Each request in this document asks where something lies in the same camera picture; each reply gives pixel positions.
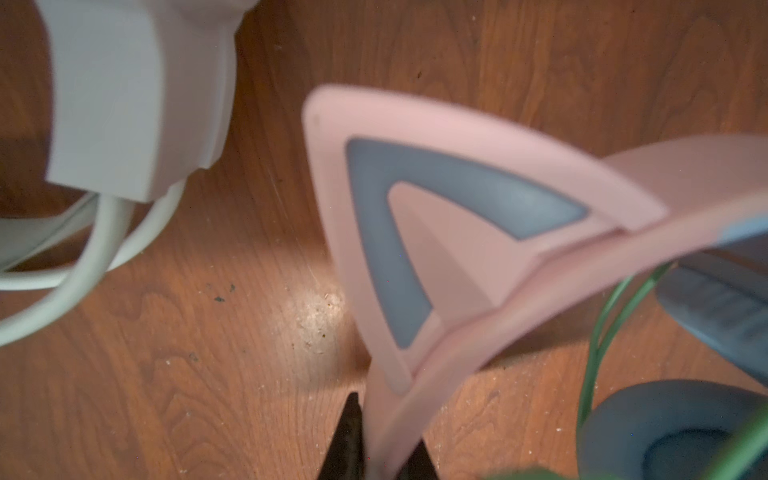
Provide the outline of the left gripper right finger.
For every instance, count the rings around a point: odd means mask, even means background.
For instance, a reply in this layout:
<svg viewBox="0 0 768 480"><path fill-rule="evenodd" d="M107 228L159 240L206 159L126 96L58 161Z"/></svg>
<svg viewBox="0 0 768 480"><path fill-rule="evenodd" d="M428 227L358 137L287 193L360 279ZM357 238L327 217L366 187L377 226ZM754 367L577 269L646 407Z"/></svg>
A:
<svg viewBox="0 0 768 480"><path fill-rule="evenodd" d="M425 442L421 440L399 471L397 480L439 480Z"/></svg>

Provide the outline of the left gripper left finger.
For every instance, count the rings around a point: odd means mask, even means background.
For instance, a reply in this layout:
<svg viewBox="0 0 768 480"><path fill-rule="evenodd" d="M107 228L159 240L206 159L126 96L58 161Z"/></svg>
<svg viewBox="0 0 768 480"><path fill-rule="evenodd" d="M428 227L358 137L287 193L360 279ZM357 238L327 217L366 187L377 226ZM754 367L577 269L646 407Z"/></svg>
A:
<svg viewBox="0 0 768 480"><path fill-rule="evenodd" d="M359 394L351 392L345 401L317 479L361 480L364 478L364 470L363 414Z"/></svg>

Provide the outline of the pink blue cat-ear headphones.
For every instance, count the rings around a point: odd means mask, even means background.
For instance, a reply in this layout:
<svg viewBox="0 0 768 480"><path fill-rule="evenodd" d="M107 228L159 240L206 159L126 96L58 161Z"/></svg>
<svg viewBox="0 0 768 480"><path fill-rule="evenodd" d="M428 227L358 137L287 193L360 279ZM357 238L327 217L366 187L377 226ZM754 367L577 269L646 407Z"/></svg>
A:
<svg viewBox="0 0 768 480"><path fill-rule="evenodd" d="M462 106L324 85L303 105L325 237L371 355L365 475L392 479L506 347L621 279L767 229L767 140L598 159Z"/></svg>

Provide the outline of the white headphones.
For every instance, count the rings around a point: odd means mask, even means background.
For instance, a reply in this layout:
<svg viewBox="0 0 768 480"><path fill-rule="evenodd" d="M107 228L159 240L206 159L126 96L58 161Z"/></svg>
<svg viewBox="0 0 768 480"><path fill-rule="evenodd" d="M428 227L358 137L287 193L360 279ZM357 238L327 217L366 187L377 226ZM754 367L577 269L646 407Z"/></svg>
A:
<svg viewBox="0 0 768 480"><path fill-rule="evenodd" d="M221 157L250 1L40 1L53 77L46 178L64 212L1 222L1 287L45 296L2 320L10 344L72 310L150 245L187 178Z"/></svg>

